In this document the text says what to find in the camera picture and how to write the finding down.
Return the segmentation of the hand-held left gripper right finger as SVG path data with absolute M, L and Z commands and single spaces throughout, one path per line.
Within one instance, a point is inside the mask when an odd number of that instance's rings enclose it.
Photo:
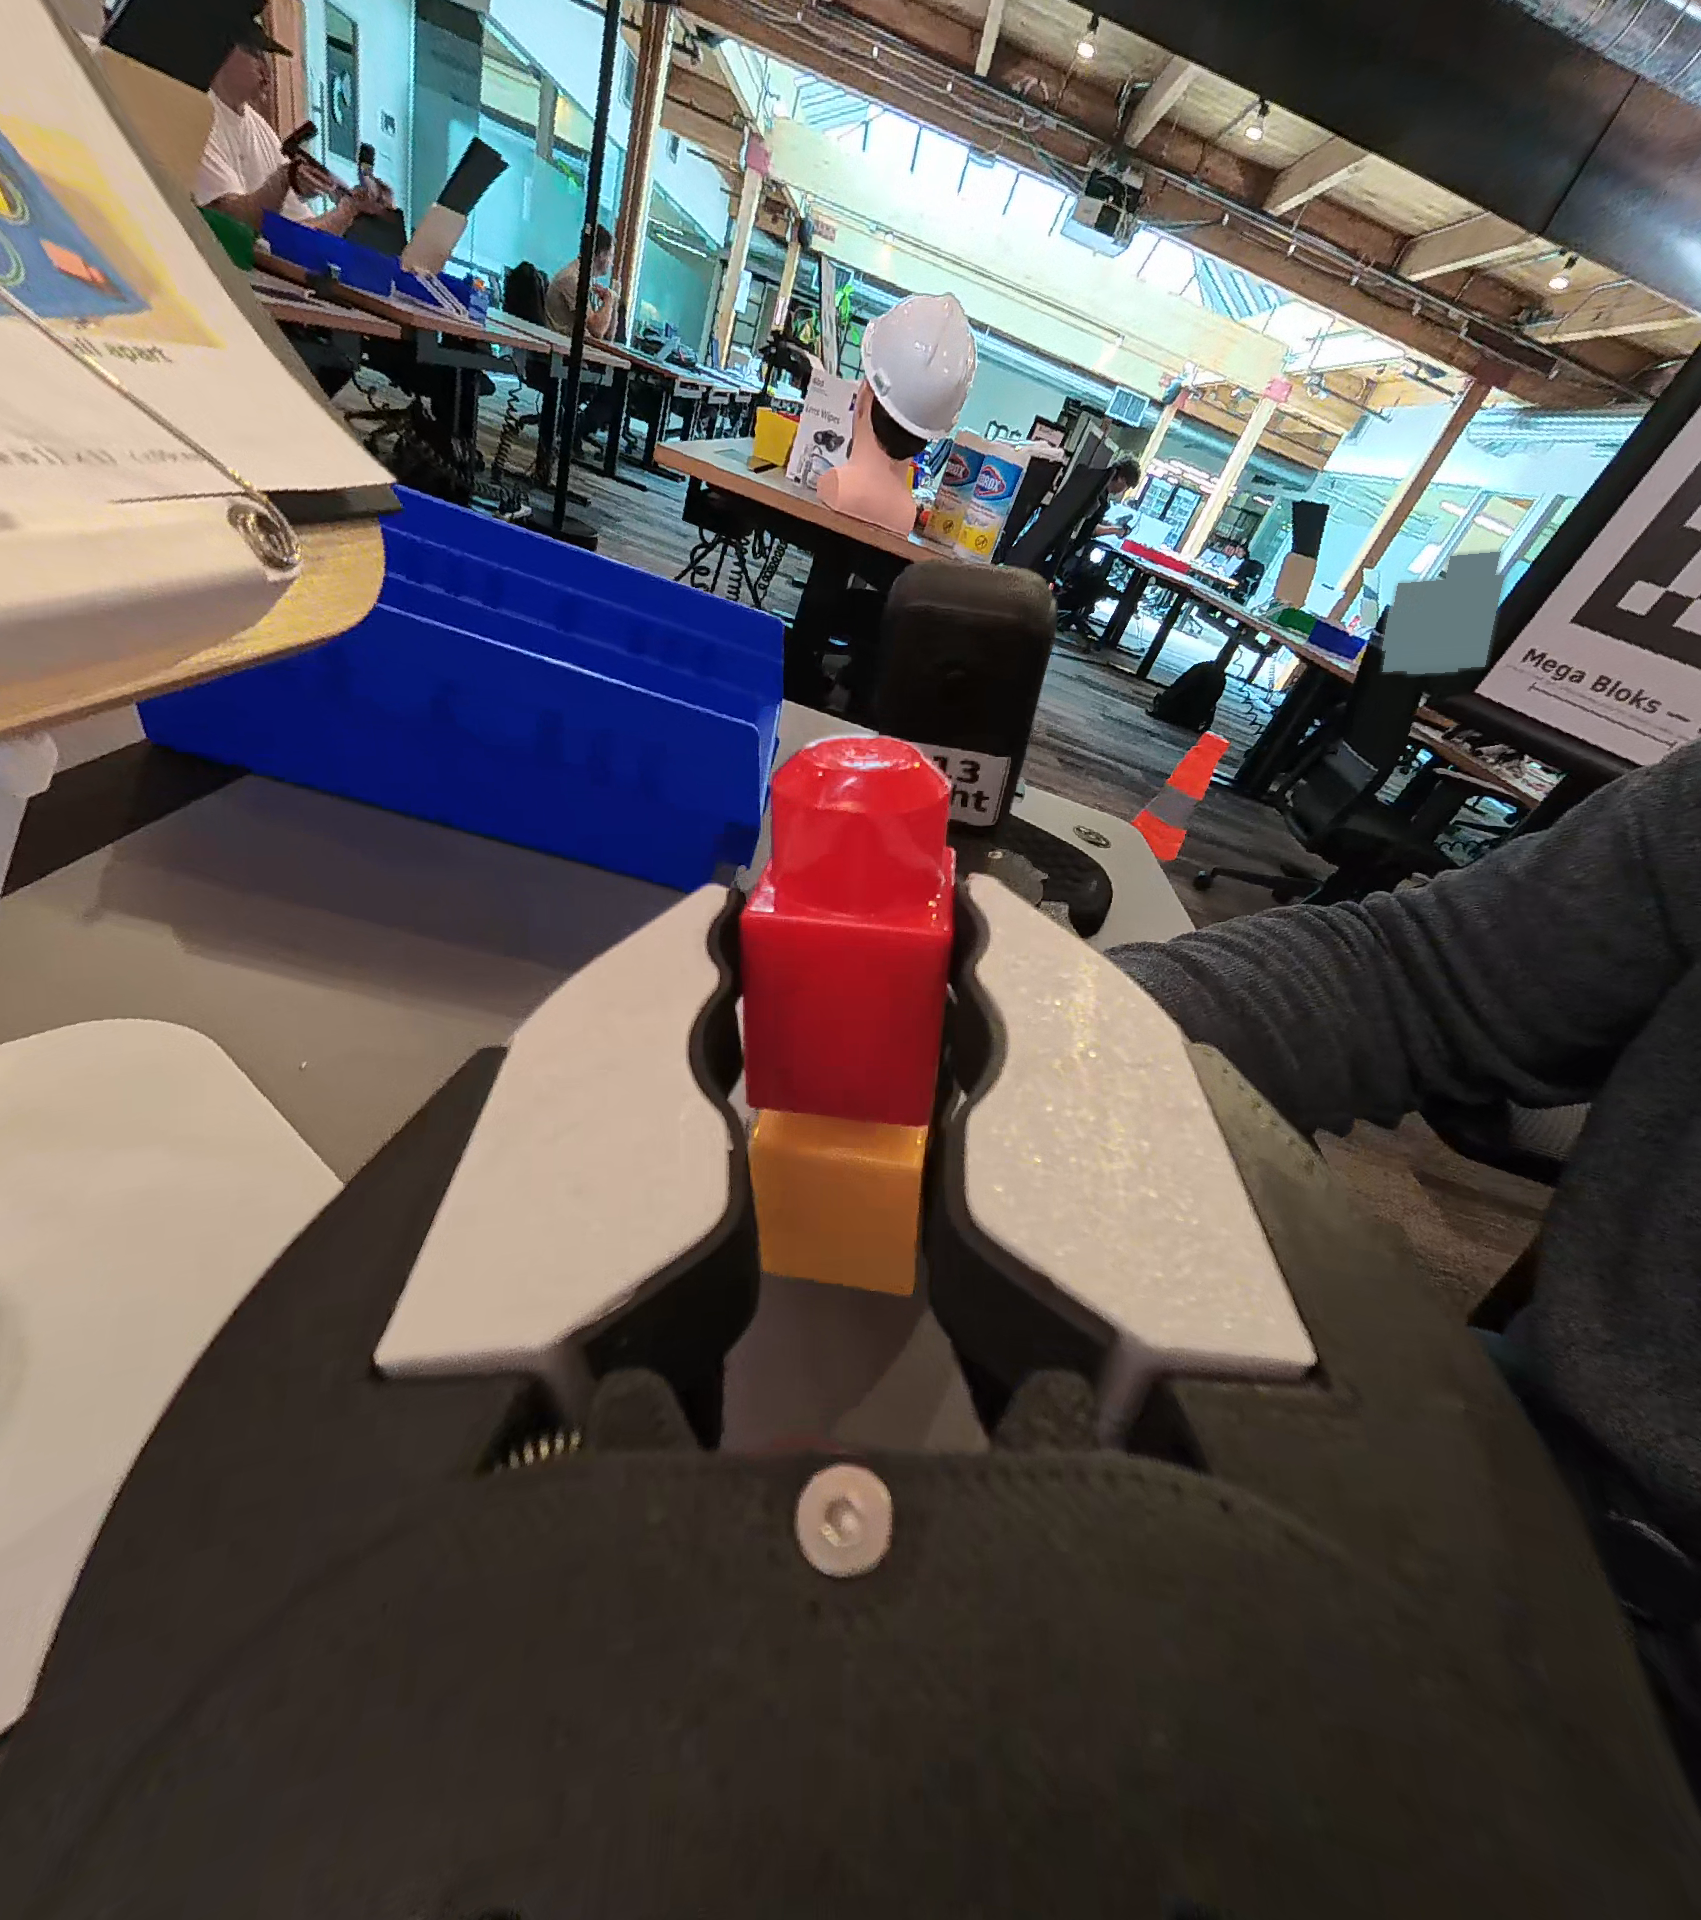
M 985 1431 L 1039 1375 L 1131 1433 L 1167 1381 L 1296 1386 L 1312 1341 L 1191 1044 L 1003 882 L 959 884 L 927 1302 Z

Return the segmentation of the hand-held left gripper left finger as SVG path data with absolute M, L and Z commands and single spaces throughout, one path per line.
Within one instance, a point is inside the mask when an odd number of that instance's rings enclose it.
M 666 1381 L 721 1433 L 760 1300 L 744 1126 L 740 893 L 690 893 L 516 1029 L 379 1345 L 384 1381 Z

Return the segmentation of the yellow toy building block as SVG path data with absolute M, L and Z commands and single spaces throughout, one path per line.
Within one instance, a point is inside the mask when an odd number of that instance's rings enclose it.
M 908 1298 L 928 1126 L 760 1111 L 749 1168 L 765 1274 Z

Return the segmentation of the red toy building block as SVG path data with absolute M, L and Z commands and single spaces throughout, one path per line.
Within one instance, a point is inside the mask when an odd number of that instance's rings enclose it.
M 759 1111 L 924 1129 L 954 940 L 953 786 L 915 745 L 831 736 L 771 780 L 743 909 L 740 1015 Z

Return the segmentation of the blue plastic bin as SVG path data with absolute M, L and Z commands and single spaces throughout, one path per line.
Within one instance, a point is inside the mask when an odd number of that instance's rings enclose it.
M 428 492 L 394 498 L 360 622 L 144 701 L 144 739 L 680 893 L 744 866 L 782 624 Z

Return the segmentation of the grey desk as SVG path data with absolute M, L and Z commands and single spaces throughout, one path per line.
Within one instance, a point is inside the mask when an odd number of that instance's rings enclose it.
M 222 1046 L 340 1178 L 479 1048 L 676 900 L 668 888 L 150 746 L 59 775 L 0 904 L 0 1044 L 96 1020 Z M 1097 947 L 1191 914 L 1126 820 L 1014 812 L 1110 879 Z M 968 1453 L 983 1428 L 917 1300 L 766 1280 L 727 1377 L 743 1450 Z

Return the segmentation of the orange traffic cone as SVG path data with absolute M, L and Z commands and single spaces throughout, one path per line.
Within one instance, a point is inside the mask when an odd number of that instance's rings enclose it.
M 1171 771 L 1162 789 L 1135 816 L 1135 831 L 1162 866 L 1183 854 L 1193 816 L 1228 751 L 1229 740 L 1220 733 L 1202 733 Z

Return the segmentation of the mannequin head with white helmet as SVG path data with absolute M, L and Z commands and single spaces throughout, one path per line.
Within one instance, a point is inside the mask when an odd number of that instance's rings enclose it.
M 870 321 L 844 441 L 816 471 L 816 498 L 839 516 L 911 537 L 913 465 L 954 437 L 974 370 L 973 331 L 953 294 L 915 294 Z

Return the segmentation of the white document stand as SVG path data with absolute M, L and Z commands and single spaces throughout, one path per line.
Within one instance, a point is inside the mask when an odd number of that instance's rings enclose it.
M 0 887 L 51 734 L 0 743 Z M 0 1736 L 95 1537 L 210 1339 L 338 1180 L 213 1038 L 0 1043 Z

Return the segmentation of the person's dark sweater torso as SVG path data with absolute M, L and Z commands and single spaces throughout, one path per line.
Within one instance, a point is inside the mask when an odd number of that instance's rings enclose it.
M 1485 863 L 1485 1081 L 1591 1108 L 1511 1341 L 1626 1520 L 1701 1751 L 1701 743 Z

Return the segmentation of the black and white tag sign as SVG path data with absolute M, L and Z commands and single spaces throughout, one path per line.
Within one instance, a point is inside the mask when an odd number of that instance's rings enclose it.
M 1452 713 L 1591 780 L 1701 739 L 1701 346 L 1510 588 Z

